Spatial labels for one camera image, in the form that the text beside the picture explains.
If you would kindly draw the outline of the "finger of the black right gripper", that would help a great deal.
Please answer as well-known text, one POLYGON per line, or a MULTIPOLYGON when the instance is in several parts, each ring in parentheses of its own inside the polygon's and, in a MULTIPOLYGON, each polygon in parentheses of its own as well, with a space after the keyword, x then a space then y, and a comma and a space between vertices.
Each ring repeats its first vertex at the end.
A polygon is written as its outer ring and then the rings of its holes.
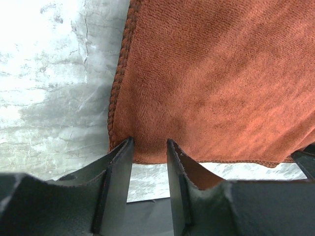
POLYGON ((291 155, 292 159, 305 174, 307 179, 315 179, 315 145, 311 144, 304 150, 299 150, 291 155))

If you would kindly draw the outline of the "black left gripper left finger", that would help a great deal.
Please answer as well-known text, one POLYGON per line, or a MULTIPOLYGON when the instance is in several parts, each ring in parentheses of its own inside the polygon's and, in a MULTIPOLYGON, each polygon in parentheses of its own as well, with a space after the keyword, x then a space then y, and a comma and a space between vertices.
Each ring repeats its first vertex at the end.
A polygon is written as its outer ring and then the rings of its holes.
POLYGON ((1 173, 1 235, 121 235, 133 154, 134 142, 128 138, 104 157, 58 180, 1 173))

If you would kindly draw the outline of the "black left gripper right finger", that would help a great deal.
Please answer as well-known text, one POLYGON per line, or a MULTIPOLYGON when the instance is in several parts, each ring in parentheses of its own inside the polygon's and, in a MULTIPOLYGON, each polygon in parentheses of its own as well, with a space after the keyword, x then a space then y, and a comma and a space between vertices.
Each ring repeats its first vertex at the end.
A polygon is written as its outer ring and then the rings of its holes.
POLYGON ((312 236, 315 180, 225 180, 167 141, 176 236, 312 236))

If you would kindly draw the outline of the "rust brown towel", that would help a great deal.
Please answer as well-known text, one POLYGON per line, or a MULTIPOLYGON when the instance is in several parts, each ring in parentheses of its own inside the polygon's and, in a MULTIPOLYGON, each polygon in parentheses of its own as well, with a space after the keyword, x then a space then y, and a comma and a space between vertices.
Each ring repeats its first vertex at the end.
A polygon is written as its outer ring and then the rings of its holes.
POLYGON ((132 0, 108 135, 138 164, 168 139, 198 162, 291 162, 315 142, 314 1, 132 0))

